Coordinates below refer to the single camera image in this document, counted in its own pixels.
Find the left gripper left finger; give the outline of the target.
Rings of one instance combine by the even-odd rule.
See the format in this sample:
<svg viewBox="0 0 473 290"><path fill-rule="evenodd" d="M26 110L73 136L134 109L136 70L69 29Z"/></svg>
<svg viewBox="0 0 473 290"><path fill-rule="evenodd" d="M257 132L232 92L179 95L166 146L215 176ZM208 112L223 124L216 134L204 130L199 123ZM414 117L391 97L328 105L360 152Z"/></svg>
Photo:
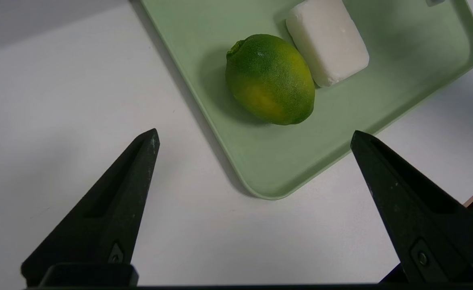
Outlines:
<svg viewBox="0 0 473 290"><path fill-rule="evenodd" d="M159 152L154 128L137 136L21 264L29 288L131 288L131 264Z"/></svg>

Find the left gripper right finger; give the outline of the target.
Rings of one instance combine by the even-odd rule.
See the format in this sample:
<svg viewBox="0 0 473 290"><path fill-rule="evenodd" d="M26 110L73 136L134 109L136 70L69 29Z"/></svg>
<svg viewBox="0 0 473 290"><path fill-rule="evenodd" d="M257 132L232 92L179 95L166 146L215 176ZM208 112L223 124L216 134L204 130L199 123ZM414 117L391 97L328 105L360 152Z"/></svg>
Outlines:
<svg viewBox="0 0 473 290"><path fill-rule="evenodd" d="M375 136L351 150L399 258L386 280L473 282L473 213Z"/></svg>

